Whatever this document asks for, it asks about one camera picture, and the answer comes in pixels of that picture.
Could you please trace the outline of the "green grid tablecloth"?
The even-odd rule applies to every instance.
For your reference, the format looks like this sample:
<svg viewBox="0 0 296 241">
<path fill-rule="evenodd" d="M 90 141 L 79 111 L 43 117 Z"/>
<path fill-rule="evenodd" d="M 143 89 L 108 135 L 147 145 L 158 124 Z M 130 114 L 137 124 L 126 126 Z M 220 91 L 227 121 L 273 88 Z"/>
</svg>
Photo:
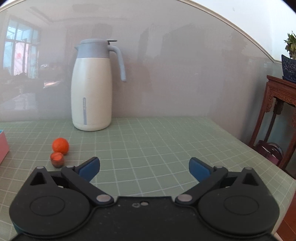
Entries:
<svg viewBox="0 0 296 241">
<path fill-rule="evenodd" d="M 201 117 L 115 118 L 98 132 L 77 130 L 70 120 L 1 123 L 10 151 L 1 163 L 1 240 L 16 232 L 9 207 L 37 166 L 53 170 L 52 142 L 70 144 L 66 165 L 100 159 L 92 184 L 117 196 L 172 196 L 193 187 L 188 171 L 191 157 L 230 171 L 253 168 L 280 207 L 284 217 L 295 194 L 295 180 L 213 121 Z"/>
</svg>

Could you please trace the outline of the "blue patterned plant pot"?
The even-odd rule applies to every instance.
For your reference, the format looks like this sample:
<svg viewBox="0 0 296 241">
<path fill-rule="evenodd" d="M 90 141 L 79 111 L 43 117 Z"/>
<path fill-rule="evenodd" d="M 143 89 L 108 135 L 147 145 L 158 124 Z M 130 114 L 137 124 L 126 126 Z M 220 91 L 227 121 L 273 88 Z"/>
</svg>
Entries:
<svg viewBox="0 0 296 241">
<path fill-rule="evenodd" d="M 282 55 L 281 64 L 283 72 L 282 78 L 286 81 L 296 83 L 296 60 Z"/>
</svg>

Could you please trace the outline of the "dark red bag under stand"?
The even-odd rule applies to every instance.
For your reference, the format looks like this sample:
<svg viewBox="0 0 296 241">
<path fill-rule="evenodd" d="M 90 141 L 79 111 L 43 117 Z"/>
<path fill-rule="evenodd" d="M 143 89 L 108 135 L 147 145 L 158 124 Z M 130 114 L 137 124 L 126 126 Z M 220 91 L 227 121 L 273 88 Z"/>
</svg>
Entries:
<svg viewBox="0 0 296 241">
<path fill-rule="evenodd" d="M 281 160 L 283 159 L 283 150 L 276 143 L 267 143 L 263 140 L 259 140 L 254 150 L 262 156 L 264 156 L 269 161 L 271 161 L 276 166 L 278 166 Z"/>
</svg>

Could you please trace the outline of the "carved wooden side stand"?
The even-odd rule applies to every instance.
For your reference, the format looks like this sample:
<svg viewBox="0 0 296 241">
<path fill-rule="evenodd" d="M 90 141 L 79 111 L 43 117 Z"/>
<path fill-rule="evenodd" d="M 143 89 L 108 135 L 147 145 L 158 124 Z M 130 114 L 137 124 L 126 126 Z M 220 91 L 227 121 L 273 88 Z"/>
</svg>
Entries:
<svg viewBox="0 0 296 241">
<path fill-rule="evenodd" d="M 259 133 L 263 117 L 265 113 L 268 113 L 273 109 L 273 116 L 271 118 L 267 133 L 263 141 L 269 143 L 268 139 L 273 129 L 273 125 L 277 115 L 280 115 L 285 103 L 295 107 L 296 97 L 295 97 L 295 83 L 277 78 L 274 76 L 267 76 L 267 83 L 265 87 L 264 97 L 259 112 L 259 116 L 256 122 L 255 129 L 253 131 L 252 137 L 249 142 L 249 146 L 253 149 L 255 148 L 255 140 Z M 278 167 L 284 170 L 293 153 L 295 151 L 295 135 L 292 136 L 292 139 L 289 143 L 288 149 L 283 153 L 283 159 L 279 163 Z"/>
</svg>

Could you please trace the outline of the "green bamboo plant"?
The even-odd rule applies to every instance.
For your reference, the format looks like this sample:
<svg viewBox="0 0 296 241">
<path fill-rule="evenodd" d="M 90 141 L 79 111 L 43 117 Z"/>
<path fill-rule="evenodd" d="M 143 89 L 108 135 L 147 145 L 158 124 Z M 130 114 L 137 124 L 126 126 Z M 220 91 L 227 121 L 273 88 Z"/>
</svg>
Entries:
<svg viewBox="0 0 296 241">
<path fill-rule="evenodd" d="M 291 34 L 287 34 L 287 39 L 284 40 L 284 42 L 286 43 L 286 51 L 289 53 L 290 58 L 292 58 L 293 60 L 296 59 L 296 35 L 294 32 L 292 32 Z"/>
</svg>

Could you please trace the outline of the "orange tangerine far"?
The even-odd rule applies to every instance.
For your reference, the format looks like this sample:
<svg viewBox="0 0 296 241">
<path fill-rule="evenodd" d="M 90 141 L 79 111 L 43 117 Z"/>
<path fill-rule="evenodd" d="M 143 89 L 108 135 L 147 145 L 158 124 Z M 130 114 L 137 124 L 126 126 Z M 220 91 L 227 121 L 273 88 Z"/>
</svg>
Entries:
<svg viewBox="0 0 296 241">
<path fill-rule="evenodd" d="M 69 152 L 69 147 L 69 142 L 65 138 L 57 138 L 52 143 L 53 151 L 62 153 L 63 155 Z"/>
</svg>

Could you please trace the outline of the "colourful cardboard box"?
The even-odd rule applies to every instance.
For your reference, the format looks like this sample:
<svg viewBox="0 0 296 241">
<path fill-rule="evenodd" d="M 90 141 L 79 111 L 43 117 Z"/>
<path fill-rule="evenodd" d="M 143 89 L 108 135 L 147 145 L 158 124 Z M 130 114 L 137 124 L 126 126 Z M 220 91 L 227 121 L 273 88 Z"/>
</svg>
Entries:
<svg viewBox="0 0 296 241">
<path fill-rule="evenodd" d="M 8 154 L 10 148 L 3 130 L 0 131 L 0 164 Z"/>
</svg>

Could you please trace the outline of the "brown nut with orange top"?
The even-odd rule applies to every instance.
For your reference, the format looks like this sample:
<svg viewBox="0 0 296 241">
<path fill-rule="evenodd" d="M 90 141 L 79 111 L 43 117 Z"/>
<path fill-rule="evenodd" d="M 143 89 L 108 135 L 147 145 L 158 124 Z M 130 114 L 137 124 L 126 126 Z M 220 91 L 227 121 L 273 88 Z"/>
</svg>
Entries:
<svg viewBox="0 0 296 241">
<path fill-rule="evenodd" d="M 51 163 L 55 168 L 64 166 L 64 155 L 60 152 L 53 152 L 50 156 Z"/>
</svg>

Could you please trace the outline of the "white thermos jug grey lid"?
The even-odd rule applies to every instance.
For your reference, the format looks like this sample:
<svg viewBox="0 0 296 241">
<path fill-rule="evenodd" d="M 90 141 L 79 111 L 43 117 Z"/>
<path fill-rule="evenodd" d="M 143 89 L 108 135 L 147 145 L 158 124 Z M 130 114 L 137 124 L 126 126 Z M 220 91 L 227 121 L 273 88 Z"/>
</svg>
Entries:
<svg viewBox="0 0 296 241">
<path fill-rule="evenodd" d="M 112 73 L 110 52 L 117 55 L 121 81 L 126 82 L 125 65 L 115 39 L 85 39 L 75 47 L 71 79 L 71 116 L 75 128 L 99 131 L 112 118 Z"/>
</svg>

